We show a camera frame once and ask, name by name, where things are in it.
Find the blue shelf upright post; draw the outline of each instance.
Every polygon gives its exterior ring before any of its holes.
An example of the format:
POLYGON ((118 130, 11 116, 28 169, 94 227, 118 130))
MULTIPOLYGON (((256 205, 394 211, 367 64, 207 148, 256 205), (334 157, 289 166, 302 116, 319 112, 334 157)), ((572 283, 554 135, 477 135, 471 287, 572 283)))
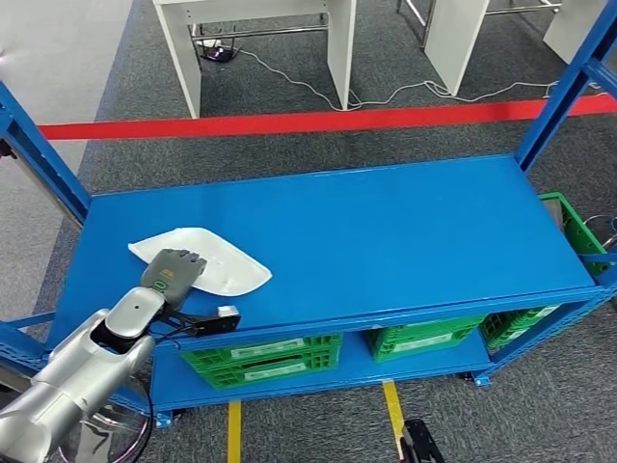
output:
POLYGON ((81 228, 91 195, 5 84, 0 82, 0 159, 11 157, 66 217, 81 228))
POLYGON ((608 0, 545 109, 526 131, 523 142, 514 153, 515 159, 524 172, 533 166, 589 82, 595 81, 613 98, 617 98, 617 75, 604 64, 615 41, 617 0, 608 0))
MULTIPOLYGON (((526 132, 515 153, 523 171, 531 168, 548 142, 563 122, 569 109, 587 86, 594 81, 617 99, 617 74, 605 65, 605 60, 617 43, 617 0, 609 0, 589 35, 567 67, 563 77, 542 112, 526 132)), ((489 376, 566 326, 579 320, 617 294, 617 266, 613 265, 597 278, 604 291, 586 302, 565 304, 530 328, 521 336, 500 349, 491 360, 490 368, 474 371, 478 386, 489 384, 489 376)))

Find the robotic arm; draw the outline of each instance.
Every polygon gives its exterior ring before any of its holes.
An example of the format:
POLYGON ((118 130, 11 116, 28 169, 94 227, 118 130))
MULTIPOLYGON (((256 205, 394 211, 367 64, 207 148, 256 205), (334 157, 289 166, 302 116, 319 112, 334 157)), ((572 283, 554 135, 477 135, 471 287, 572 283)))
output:
POLYGON ((195 337, 235 330, 240 317, 233 306, 219 308, 214 317, 179 312, 205 265, 188 251, 161 251, 140 286, 56 346, 29 389, 0 411, 0 461, 43 463, 148 359, 155 347, 148 334, 154 321, 195 337))

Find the black cable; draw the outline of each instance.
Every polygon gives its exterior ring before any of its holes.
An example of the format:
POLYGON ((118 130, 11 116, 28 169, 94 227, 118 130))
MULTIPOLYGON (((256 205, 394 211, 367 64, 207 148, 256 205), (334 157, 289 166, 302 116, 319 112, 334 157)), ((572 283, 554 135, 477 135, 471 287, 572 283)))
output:
POLYGON ((152 404, 152 398, 150 397, 150 392, 148 391, 148 388, 146 388, 145 384, 143 384, 143 381, 137 377, 135 379, 141 385, 141 388, 143 389, 146 397, 148 398, 148 406, 150 409, 150 421, 148 423, 148 430, 146 432, 146 437, 144 438, 143 444, 141 446, 141 449, 140 449, 134 458, 133 463, 137 463, 140 458, 141 458, 141 455, 143 454, 143 451, 146 450, 148 443, 150 442, 150 438, 152 437, 152 431, 155 429, 155 406, 152 404))
POLYGON ((177 350, 182 350, 182 347, 180 345, 180 342, 178 342, 177 340, 173 339, 173 336, 179 335, 180 333, 185 333, 185 332, 187 332, 187 331, 190 331, 192 328, 193 328, 192 326, 185 326, 184 328, 178 328, 177 330, 171 331, 170 333, 167 333, 167 335, 163 335, 163 334, 161 334, 161 333, 156 333, 156 332, 154 332, 154 331, 151 331, 150 333, 152 334, 152 335, 160 336, 160 338, 158 338, 158 340, 155 340, 154 342, 155 345, 161 344, 161 342, 163 342, 164 340, 171 340, 173 343, 175 343, 175 346, 177 347, 177 350))

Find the gray carpet floor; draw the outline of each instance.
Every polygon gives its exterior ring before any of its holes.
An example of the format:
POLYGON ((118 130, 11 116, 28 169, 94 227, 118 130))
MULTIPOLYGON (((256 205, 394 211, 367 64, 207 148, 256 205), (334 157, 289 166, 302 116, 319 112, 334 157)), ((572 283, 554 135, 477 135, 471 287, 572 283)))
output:
MULTIPOLYGON (((395 14, 394 3, 359 2, 351 82, 362 99, 385 99, 401 85, 437 79, 418 49, 410 14, 395 14)), ((542 14, 487 20, 463 80, 462 95, 486 94, 516 80, 557 79, 564 65, 542 43, 547 21, 548 16, 542 14)), ((324 35, 312 34, 237 43, 335 99, 325 64, 325 41, 324 35)), ((324 101, 282 83, 247 56, 226 65, 204 63, 204 70, 202 116, 327 108, 324 101)), ((542 93, 516 89, 499 98, 542 93)), ((401 95, 394 104, 444 104, 444 100, 415 90, 401 95)), ((186 116, 151 2, 134 0, 97 118, 186 116)), ((568 120, 540 158, 532 180, 539 192, 565 193, 585 216, 617 210, 615 123, 612 115, 568 120)), ((474 155, 513 150, 527 126, 487 123, 91 142, 79 173, 93 191, 106 192, 474 155)), ((57 297, 75 239, 70 228, 61 229, 37 310, 57 297)), ((617 314, 600 309, 496 374, 487 388, 452 377, 404 381, 397 386, 404 414, 425 419, 447 462, 614 462, 617 461, 613 445, 617 405, 612 399, 617 389, 615 328, 617 314)), ((226 407, 192 410, 178 425, 157 431, 143 461, 223 462, 226 437, 226 407)), ((241 445, 243 461, 251 463, 392 463, 397 458, 379 386, 243 403, 241 445)))

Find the lower shelf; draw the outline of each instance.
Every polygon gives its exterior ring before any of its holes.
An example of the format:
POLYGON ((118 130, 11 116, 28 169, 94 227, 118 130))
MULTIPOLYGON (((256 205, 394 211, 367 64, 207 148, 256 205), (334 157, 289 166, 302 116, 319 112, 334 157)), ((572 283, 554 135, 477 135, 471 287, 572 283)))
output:
POLYGON ((213 389, 177 353, 160 353, 154 358, 152 395, 155 410, 161 412, 230 400, 349 388, 379 383, 385 379, 437 376, 489 368, 491 365, 477 329, 454 347, 383 363, 375 362, 360 332, 352 332, 345 334, 339 365, 336 369, 222 391, 213 389))

